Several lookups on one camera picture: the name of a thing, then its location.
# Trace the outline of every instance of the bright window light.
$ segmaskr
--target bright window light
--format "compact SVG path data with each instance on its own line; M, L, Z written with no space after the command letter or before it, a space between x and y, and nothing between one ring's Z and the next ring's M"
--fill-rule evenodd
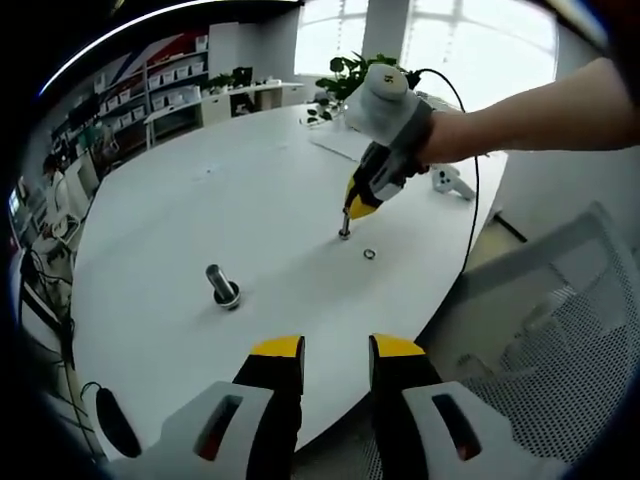
M468 110L555 79L557 26L525 0L412 0L401 65L434 68L456 86ZM416 87L456 105L439 78Z
M368 0L308 0L298 24L294 73L330 75L335 56L362 53Z

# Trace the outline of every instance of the metal screw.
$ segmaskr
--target metal screw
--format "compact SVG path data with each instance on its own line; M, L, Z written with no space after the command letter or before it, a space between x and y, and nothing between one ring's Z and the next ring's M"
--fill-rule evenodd
M347 212L347 210L344 210L344 218L342 219L342 228L338 231L338 235L340 236L340 238L342 240L347 240L349 238L349 236L351 235L351 232L349 231L349 223L351 222L351 219L349 218L349 213Z
M232 310L240 304L240 288L227 279L219 265L209 265L205 274L213 285L213 298L218 305Z

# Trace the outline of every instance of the desk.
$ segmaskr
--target desk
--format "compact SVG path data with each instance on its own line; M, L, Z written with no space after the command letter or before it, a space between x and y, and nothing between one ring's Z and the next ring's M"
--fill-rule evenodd
M427 175L340 240L356 164L312 144L304 118L301 105L196 130L98 190L74 272L77 373L113 391L143 449L169 415L232 380L253 345L292 334L306 336L298 447L307 444L369 391L368 335L415 338L460 272L473 203L436 193ZM504 154L480 159L476 238L505 164ZM473 161L458 167L475 184ZM214 303L211 263L242 289L237 310ZM84 396L88 414L118 458L94 396Z
M232 95L241 95L243 93L260 93L260 92L271 92L272 95L270 98L268 98L267 102L265 103L265 107L266 108L262 108L263 110L269 110L271 108L274 107L281 107L281 106L287 106L287 105L283 105L282 103L282 92L284 89L286 88L303 88L304 84L303 83L287 83L287 82L282 82L282 83L278 83L278 84L270 84L270 85L252 85L250 87L241 87L241 88L236 88L233 90L228 90L224 93L218 93L215 95L209 95L207 97L202 97L199 100L193 101L193 102L188 102L188 103L184 103L182 105L172 105L166 108L163 108L162 110L158 110L157 112L153 112L151 113L144 121L145 124L145 129L146 129L146 136L147 136L147 150L149 150L154 142L155 142L155 131L154 131L154 122L156 120L158 120L159 118L162 118L166 115L170 115L172 113L176 113L179 112L181 110L184 110L186 108L192 108L192 107L197 107L200 108L201 111L199 112L199 118L200 118L200 123L204 124L204 126L206 126L205 121L203 121L202 119L202 106L205 102L211 102L214 101L216 99L222 99L224 97L230 97Z

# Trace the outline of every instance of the black wire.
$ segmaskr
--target black wire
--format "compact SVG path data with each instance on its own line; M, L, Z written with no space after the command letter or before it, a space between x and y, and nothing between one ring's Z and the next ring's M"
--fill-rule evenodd
M92 386L95 385L98 388L102 388L102 385L100 385L98 382L87 382L84 384L84 386L82 387L82 390L80 390L80 398L82 398L82 396L84 395L84 393L87 391L87 389Z
M71 390L71 380L69 380L69 371L65 368L64 369L64 374L67 377L67 385L69 386L69 393L71 395L71 400L73 400L73 393ZM82 425L82 420L80 420L80 413L78 412L78 406L76 405L76 402L72 401L71 405L73 405L73 410L76 413L76 418L78 419L78 423L80 425ZM87 442L87 446L89 447L89 450L91 451L91 458L96 458L96 451L93 449L93 446L91 445L91 442L89 441L89 437L87 436L87 432L85 431L84 428L80 429L82 431L82 435L84 436L85 441Z
M65 282L67 285L71 285L71 282L69 280L67 280L66 278L62 278L62 277L58 277L56 275L49 275L47 273L44 273L44 265L42 263L42 258L40 258L40 255L38 255L35 250L29 250L29 252L31 253L31 257L35 258L38 260L38 264L40 265L40 270L38 270L36 268L36 272L38 273L38 275L44 277L44 278L49 278L51 280L62 280L63 282Z
M456 87L453 86L453 84L449 81L447 77L444 76L444 74L438 72L437 70L433 70L432 68L424 68L421 70L423 72L433 73L434 75L437 75L442 80L444 80L447 83L447 85L449 85L449 88L451 88L451 90L453 91L453 94L456 96L456 99L458 100L458 104L460 104L460 110L462 110L464 113L467 112L464 108L464 104L462 103L462 99L460 98L460 95L458 95L458 91L456 90ZM480 203L480 167L478 166L477 155L473 157L473 160L475 162L475 167L476 167L476 205L473 210L473 220L471 222L471 234L469 235L467 252L464 255L464 262L462 263L462 270L460 273L464 272L465 268L467 268L467 263L469 262L469 255L471 254L471 245L473 244L473 235L476 232L476 223L478 221L478 204Z

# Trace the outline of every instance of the storage box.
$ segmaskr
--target storage box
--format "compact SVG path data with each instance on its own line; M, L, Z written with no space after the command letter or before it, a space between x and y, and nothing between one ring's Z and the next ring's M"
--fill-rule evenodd
M202 72L204 72L204 62L196 62L191 65L192 75L200 75Z
M186 67L180 67L176 70L176 76L178 80L182 80L183 78L187 78L189 76L189 65Z
M133 113L133 120L140 120L142 117L144 117L144 105L140 105L139 107L136 107L132 110Z
M168 95L169 105L177 106L182 105L184 103L184 97L180 92L171 92Z
M109 99L109 101L107 102L107 107L109 107L109 110L113 110L119 105L119 103L120 99L116 95L115 97Z
M167 84L167 83L171 83L176 79L176 71L175 70L168 70L166 72L162 72L162 83L163 84Z
M149 89L153 90L155 88L158 88L160 86L160 75L154 75L152 77L149 77Z
M196 37L196 52L206 52L209 48L209 36Z
M120 103L127 103L131 99L131 89L123 90L118 97L120 97Z
M104 73L99 74L93 79L93 91L95 93L102 93L107 88L107 78Z
M131 115L131 112L126 113L120 117L122 128L126 127L127 125L131 125L131 122L133 122L133 116Z
M164 108L164 99L164 96L153 99L153 102L151 103L153 104L154 111L157 112L158 110L162 110Z

